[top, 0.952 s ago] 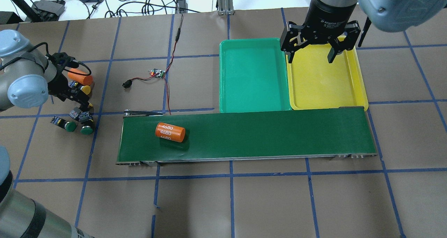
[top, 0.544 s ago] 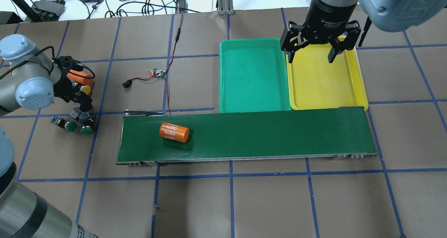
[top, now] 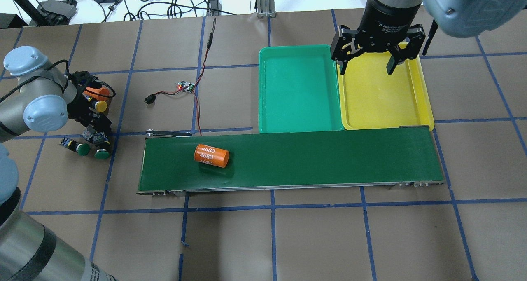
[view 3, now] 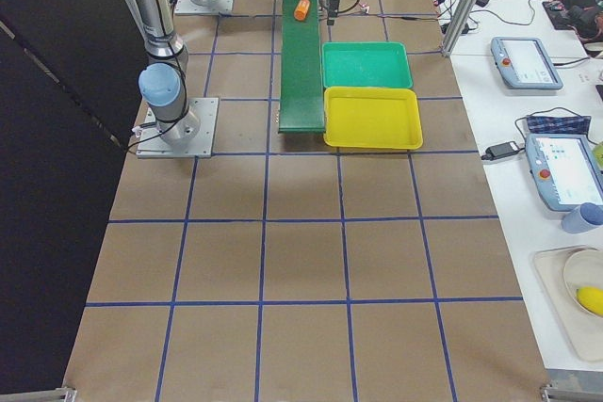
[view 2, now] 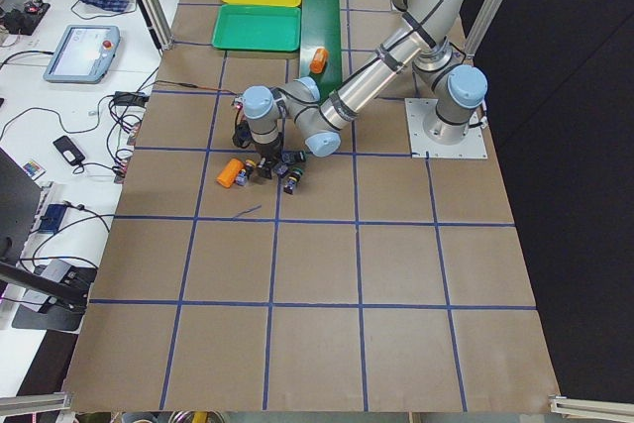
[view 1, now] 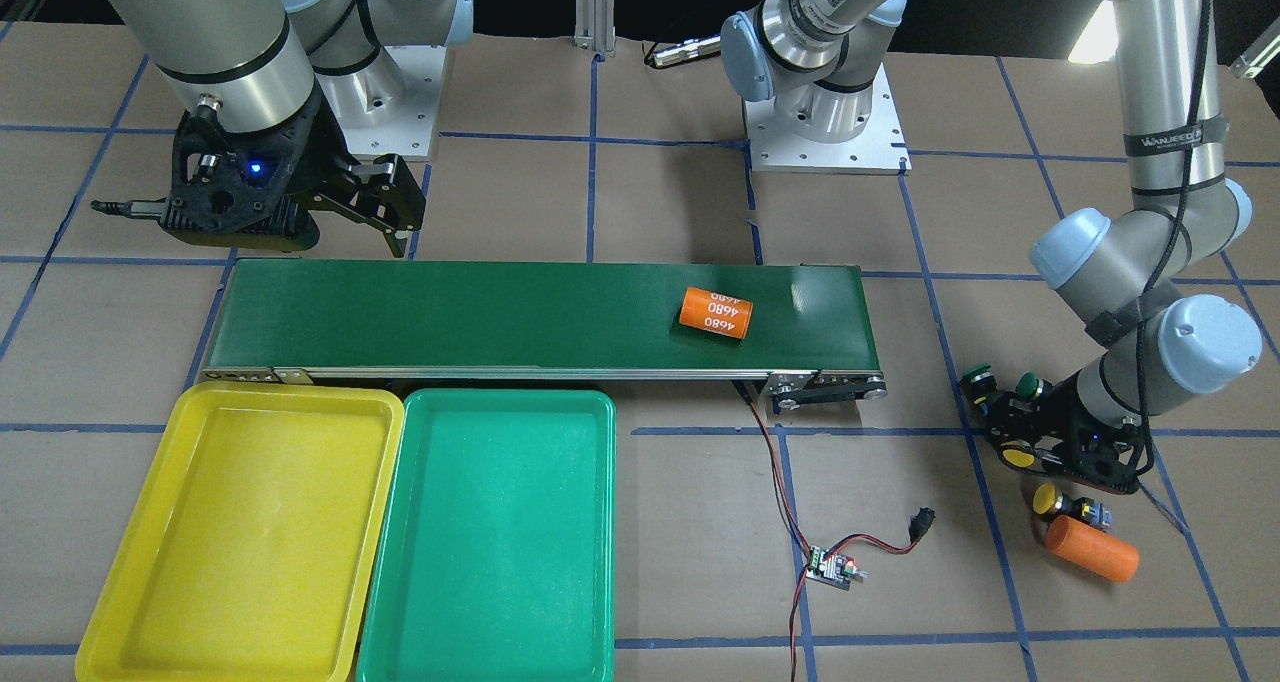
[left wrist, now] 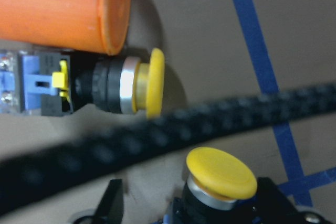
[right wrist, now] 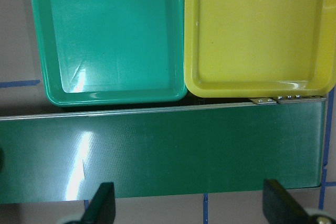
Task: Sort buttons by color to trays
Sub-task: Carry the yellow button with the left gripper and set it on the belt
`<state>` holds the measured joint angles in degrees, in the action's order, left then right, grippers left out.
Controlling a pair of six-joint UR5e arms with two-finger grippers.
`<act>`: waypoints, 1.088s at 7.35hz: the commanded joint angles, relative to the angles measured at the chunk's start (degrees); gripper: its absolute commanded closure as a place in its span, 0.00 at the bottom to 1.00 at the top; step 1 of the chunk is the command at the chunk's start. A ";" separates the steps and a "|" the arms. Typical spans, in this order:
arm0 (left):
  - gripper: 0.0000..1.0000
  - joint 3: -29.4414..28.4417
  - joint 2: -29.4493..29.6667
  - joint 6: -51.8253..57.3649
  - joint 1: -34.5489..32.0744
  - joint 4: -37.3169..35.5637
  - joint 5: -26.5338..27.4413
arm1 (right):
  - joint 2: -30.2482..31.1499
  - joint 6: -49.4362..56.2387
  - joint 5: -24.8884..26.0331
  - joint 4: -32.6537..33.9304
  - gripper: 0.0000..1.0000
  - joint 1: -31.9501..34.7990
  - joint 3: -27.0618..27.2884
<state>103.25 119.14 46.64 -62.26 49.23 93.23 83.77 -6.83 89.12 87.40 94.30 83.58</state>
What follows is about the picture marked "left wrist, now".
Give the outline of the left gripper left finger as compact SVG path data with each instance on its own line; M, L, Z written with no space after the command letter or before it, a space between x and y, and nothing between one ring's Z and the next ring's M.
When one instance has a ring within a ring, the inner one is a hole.
M94 213L94 223L121 223L123 218L123 183L112 179Z

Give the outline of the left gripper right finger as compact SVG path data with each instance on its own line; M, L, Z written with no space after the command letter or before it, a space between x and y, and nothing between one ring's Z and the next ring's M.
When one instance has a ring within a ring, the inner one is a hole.
M257 179L254 206L257 223L302 223L302 217L294 205L268 177Z

